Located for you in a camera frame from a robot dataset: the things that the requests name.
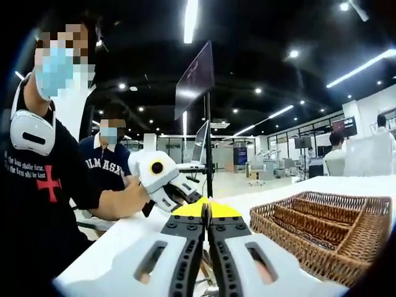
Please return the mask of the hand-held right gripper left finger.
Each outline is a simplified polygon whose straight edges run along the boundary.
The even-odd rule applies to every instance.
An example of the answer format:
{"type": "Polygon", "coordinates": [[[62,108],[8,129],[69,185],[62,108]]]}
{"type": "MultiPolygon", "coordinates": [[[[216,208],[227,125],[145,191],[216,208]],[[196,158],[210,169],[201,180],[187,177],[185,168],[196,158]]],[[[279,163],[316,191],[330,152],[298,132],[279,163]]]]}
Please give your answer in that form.
{"type": "Polygon", "coordinates": [[[101,278],[102,296],[192,296],[203,256],[207,204],[176,209],[159,233],[118,254],[101,278]]]}

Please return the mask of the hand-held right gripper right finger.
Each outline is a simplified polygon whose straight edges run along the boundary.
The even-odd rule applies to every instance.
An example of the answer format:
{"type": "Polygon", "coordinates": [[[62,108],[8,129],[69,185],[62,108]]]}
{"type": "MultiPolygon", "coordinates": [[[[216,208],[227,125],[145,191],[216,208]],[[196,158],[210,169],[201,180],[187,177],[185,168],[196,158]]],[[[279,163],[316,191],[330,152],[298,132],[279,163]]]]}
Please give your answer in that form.
{"type": "Polygon", "coordinates": [[[207,204],[210,257],[220,296],[310,296],[312,277],[297,258],[254,234],[234,208],[207,204]]]}

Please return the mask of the person's left hand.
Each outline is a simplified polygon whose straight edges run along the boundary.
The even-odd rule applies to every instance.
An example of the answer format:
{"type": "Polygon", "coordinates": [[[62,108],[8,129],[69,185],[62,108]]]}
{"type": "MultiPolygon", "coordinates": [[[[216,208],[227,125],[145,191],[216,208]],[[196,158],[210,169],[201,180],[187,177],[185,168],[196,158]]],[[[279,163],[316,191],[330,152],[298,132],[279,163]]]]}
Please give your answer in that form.
{"type": "Polygon", "coordinates": [[[127,181],[125,206],[127,207],[128,214],[132,215],[141,211],[149,203],[150,197],[138,176],[128,176],[127,181]]]}

